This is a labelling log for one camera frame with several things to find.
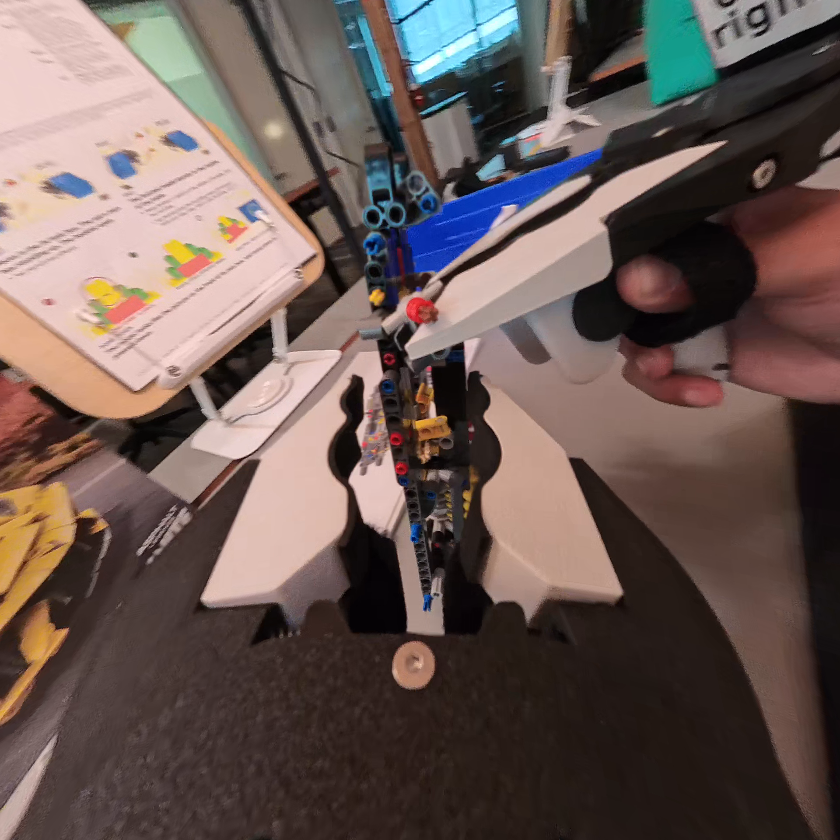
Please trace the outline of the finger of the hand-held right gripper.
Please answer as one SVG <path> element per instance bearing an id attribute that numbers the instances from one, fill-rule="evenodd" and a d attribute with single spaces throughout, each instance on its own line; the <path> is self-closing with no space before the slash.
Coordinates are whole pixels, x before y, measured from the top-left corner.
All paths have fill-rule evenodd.
<path id="1" fill-rule="evenodd" d="M 407 358 L 417 361 L 473 339 L 607 278 L 613 269 L 607 216 L 722 145 L 718 141 L 667 154 L 603 185 L 595 185 L 593 175 L 581 175 L 541 196 L 481 244 L 499 245 L 504 234 L 522 231 L 526 222 L 563 200 L 572 199 L 572 207 L 495 255 L 479 254 L 477 266 L 449 274 L 437 298 L 438 320 L 418 328 L 406 344 Z"/>
<path id="2" fill-rule="evenodd" d="M 573 295 L 602 281 L 602 179 L 582 175 L 517 211 L 381 321 L 381 336 L 475 338 L 533 314 L 573 338 Z"/>

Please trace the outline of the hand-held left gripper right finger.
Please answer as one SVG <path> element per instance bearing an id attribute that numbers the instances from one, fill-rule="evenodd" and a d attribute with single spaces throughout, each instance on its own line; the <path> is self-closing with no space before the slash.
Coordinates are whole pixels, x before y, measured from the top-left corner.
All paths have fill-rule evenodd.
<path id="1" fill-rule="evenodd" d="M 478 372 L 468 410 L 468 579 L 494 604 L 617 604 L 622 585 L 563 447 Z"/>

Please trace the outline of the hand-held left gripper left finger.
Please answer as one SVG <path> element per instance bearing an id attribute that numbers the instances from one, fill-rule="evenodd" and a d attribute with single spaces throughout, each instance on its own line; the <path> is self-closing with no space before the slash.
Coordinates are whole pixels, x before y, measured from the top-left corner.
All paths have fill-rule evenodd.
<path id="1" fill-rule="evenodd" d="M 340 555 L 350 492 L 329 453 L 348 419 L 342 399 L 363 393 L 358 375 L 344 375 L 260 457 L 201 595 L 206 608 L 305 613 L 350 588 Z"/>

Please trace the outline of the grey lego connector red pin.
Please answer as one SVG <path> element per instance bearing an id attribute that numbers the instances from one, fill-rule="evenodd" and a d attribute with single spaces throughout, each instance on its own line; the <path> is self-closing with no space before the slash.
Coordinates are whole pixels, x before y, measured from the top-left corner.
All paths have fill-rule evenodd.
<path id="1" fill-rule="evenodd" d="M 375 327 L 360 328 L 362 340 L 387 340 L 407 329 L 412 335 L 420 326 L 438 320 L 438 310 L 434 302 L 420 294 L 414 294 L 401 300 L 394 311 Z"/>

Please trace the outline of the long lego car chassis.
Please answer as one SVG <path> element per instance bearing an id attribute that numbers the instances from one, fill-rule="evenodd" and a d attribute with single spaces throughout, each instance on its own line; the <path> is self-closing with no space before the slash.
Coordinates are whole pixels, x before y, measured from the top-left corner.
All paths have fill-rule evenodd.
<path id="1" fill-rule="evenodd" d="M 417 272 L 408 229 L 440 210 L 426 176 L 387 142 L 364 147 L 364 280 L 378 326 L 432 274 Z M 443 601 L 446 564 L 469 509 L 467 352 L 457 344 L 417 361 L 406 355 L 407 329 L 366 340 L 380 359 L 380 391 L 397 482 L 403 488 L 423 611 Z"/>

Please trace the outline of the white lego instruction booklet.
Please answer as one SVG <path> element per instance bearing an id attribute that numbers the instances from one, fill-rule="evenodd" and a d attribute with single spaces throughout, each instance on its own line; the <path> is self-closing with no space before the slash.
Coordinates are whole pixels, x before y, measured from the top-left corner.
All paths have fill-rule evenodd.
<path id="1" fill-rule="evenodd" d="M 353 468 L 350 485 L 363 521 L 390 538 L 403 516 L 405 503 L 385 423 L 379 356 L 375 352 L 356 355 L 350 373 L 363 382 L 362 419 L 356 429 L 360 461 Z"/>

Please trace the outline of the lego set box yellow car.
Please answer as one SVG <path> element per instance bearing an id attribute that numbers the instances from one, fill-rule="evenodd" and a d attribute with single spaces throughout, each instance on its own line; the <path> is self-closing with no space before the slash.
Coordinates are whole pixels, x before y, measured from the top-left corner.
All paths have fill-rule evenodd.
<path id="1" fill-rule="evenodd" d="M 98 625 L 193 517 L 69 414 L 2 364 L 2 838 L 35 796 Z"/>

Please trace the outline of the person's right hand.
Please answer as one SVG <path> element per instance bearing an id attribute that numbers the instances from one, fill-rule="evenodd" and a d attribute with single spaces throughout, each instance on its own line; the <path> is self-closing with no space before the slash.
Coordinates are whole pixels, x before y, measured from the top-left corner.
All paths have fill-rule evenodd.
<path id="1" fill-rule="evenodd" d="M 792 186 L 744 203 L 726 224 L 751 250 L 757 286 L 728 324 L 729 381 L 754 392 L 814 404 L 839 403 L 839 192 Z M 694 302 L 677 268 L 643 256 L 619 269 L 617 289 L 647 313 Z M 621 343 L 627 383 L 653 399 L 713 407 L 724 389 L 675 373 L 670 347 Z"/>

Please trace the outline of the blue plastic bin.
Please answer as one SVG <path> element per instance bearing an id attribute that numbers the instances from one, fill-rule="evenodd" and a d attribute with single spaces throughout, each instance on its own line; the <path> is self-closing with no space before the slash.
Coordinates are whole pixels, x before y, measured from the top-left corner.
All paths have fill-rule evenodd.
<path id="1" fill-rule="evenodd" d="M 601 155 L 602 149 L 595 149 L 446 203 L 439 213 L 407 231 L 416 271 L 441 270 L 482 238 L 504 207 L 529 204 Z"/>

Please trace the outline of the teal panel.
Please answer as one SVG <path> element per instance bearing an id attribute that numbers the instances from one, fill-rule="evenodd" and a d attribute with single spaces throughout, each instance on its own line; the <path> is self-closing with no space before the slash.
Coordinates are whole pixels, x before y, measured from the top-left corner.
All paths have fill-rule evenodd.
<path id="1" fill-rule="evenodd" d="M 664 106 L 719 79 L 691 1 L 644 1 L 643 39 L 651 102 Z"/>

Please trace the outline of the small wooden document stand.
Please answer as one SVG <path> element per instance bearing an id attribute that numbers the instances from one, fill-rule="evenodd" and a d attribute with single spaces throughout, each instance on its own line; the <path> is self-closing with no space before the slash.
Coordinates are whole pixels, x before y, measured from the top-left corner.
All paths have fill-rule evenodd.
<path id="1" fill-rule="evenodd" d="M 583 130 L 600 128 L 601 122 L 568 102 L 572 58 L 563 56 L 552 64 L 547 118 L 540 132 L 540 148 L 551 149 Z"/>

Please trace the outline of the task sheet on wooden stand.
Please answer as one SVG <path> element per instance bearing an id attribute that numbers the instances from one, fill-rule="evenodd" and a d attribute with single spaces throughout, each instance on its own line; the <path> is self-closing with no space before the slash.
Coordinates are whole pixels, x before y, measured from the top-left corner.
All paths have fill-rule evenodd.
<path id="1" fill-rule="evenodd" d="M 192 446 L 235 460 L 252 455 L 266 443 L 336 365 L 340 352 L 289 351 L 287 305 L 321 276 L 322 247 L 312 231 L 234 145 L 214 126 L 200 121 L 246 174 L 266 191 L 270 205 L 316 250 L 316 255 L 301 268 L 301 288 L 277 301 L 270 311 L 258 311 L 253 321 L 228 343 L 214 351 L 201 346 L 198 360 L 191 364 L 166 364 L 161 376 L 137 392 L 99 368 L 2 294 L 2 360 L 64 404 L 91 417 L 140 417 L 161 408 L 189 388 L 206 417 Z"/>

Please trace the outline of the black perforated panel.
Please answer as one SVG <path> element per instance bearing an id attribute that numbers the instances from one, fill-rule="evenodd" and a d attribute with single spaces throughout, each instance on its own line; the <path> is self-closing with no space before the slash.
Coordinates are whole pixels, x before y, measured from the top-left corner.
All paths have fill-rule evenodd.
<path id="1" fill-rule="evenodd" d="M 788 402 L 812 640 L 839 828 L 839 406 Z"/>

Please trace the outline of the printed instruction sheet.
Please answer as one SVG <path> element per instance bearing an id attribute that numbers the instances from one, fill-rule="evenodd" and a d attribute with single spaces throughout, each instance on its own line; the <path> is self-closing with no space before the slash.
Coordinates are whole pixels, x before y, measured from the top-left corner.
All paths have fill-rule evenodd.
<path id="1" fill-rule="evenodd" d="M 2 294 L 137 392 L 316 250 L 83 2 L 2 2 Z"/>

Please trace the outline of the wooden post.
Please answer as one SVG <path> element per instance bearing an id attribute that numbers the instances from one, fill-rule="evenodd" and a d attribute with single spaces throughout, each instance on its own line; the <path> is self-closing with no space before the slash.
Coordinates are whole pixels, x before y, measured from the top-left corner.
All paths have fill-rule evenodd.
<path id="1" fill-rule="evenodd" d="M 392 87 L 392 102 L 410 161 L 432 187 L 439 187 L 438 172 L 423 122 L 408 88 L 403 57 L 385 1 L 362 1 L 362 8 Z"/>

